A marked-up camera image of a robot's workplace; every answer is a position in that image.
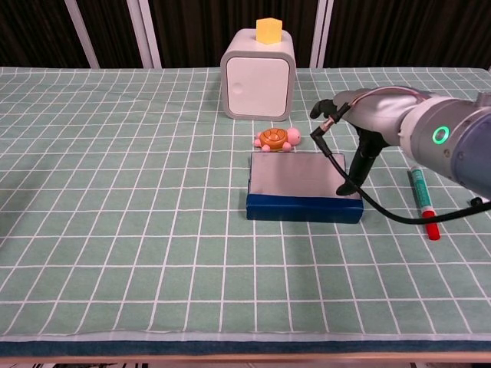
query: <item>table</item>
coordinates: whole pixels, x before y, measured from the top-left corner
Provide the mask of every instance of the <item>table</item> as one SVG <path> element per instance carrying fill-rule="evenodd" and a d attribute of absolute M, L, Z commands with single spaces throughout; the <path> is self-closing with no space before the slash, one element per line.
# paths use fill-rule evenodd
<path fill-rule="evenodd" d="M 442 224 L 438 242 L 368 204 L 356 225 L 248 221 L 252 138 L 273 125 L 225 116 L 219 81 L 218 68 L 1 69 L 0 357 L 489 360 L 489 214 Z M 317 100 L 388 84 L 473 99 L 491 74 L 298 69 L 275 126 L 315 151 Z M 325 137 L 349 163 L 352 127 Z M 365 189 L 414 217 L 411 164 L 387 148 Z M 472 193 L 425 176 L 438 213 L 468 206 Z"/>

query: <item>black cable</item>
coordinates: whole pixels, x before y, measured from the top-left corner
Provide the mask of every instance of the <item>black cable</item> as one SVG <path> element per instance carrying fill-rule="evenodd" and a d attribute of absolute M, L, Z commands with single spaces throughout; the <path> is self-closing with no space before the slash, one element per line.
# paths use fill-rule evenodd
<path fill-rule="evenodd" d="M 343 105 L 343 107 L 336 114 L 330 116 L 336 123 L 341 119 L 344 113 L 349 110 L 349 107 L 347 107 L 346 105 L 347 104 Z M 328 144 L 325 142 L 324 138 L 322 138 L 324 134 L 325 131 L 322 130 L 320 127 L 318 127 L 316 130 L 314 130 L 311 133 L 310 136 L 317 144 L 317 147 L 324 153 L 324 155 L 329 159 L 329 161 L 331 161 L 332 165 L 336 168 L 336 170 L 344 178 L 344 180 L 346 180 L 346 182 L 351 184 L 354 187 L 354 189 L 360 194 L 360 196 L 363 199 L 365 199 L 368 203 L 370 203 L 377 211 L 379 211 L 382 215 L 388 217 L 389 219 L 394 220 L 395 222 L 400 222 L 408 225 L 427 225 L 427 224 L 434 224 L 437 222 L 445 222 L 455 219 L 461 219 L 462 217 L 475 215 L 481 212 L 489 211 L 491 209 L 491 202 L 487 202 L 487 203 L 481 202 L 481 203 L 475 203 L 474 205 L 466 209 L 445 213 L 443 215 L 437 215 L 432 218 L 415 219 L 415 218 L 408 218 L 408 217 L 395 215 L 394 213 L 387 211 L 384 207 L 382 207 L 377 202 L 375 202 L 375 200 L 373 200 L 362 188 L 360 188 L 358 184 L 354 183 L 350 179 L 349 175 L 339 166 L 338 161 L 336 161 L 332 156 L 332 151 L 329 149 Z"/>

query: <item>yellow cube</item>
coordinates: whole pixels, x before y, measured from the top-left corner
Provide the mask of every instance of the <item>yellow cube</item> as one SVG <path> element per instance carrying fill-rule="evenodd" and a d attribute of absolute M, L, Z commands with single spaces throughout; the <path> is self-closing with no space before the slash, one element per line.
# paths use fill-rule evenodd
<path fill-rule="evenodd" d="M 274 18 L 255 21 L 255 39 L 263 44 L 275 44 L 282 41 L 283 22 Z"/>

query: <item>red marker cap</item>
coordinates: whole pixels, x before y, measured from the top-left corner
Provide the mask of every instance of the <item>red marker cap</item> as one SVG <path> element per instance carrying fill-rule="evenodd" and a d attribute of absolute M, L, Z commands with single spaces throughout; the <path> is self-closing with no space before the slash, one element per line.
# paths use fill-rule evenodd
<path fill-rule="evenodd" d="M 421 215 L 423 216 L 423 219 L 428 219 L 431 217 L 435 217 L 437 214 L 434 211 L 425 211 Z M 428 238 L 430 238 L 430 240 L 440 239 L 440 230 L 438 229 L 437 223 L 426 224 L 425 227 L 427 230 Z"/>

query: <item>green led ring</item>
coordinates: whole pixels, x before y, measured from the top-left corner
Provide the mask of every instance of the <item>green led ring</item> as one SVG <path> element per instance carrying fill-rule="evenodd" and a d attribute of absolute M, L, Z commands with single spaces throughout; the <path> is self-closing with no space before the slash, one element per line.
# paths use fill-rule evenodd
<path fill-rule="evenodd" d="M 440 133 L 440 131 L 443 131 L 444 135 L 438 139 L 437 136 Z M 448 126 L 440 126 L 436 128 L 435 131 L 433 132 L 433 141 L 436 144 L 443 144 L 445 143 L 446 140 L 448 140 L 449 136 L 450 136 L 450 129 L 448 129 Z"/>

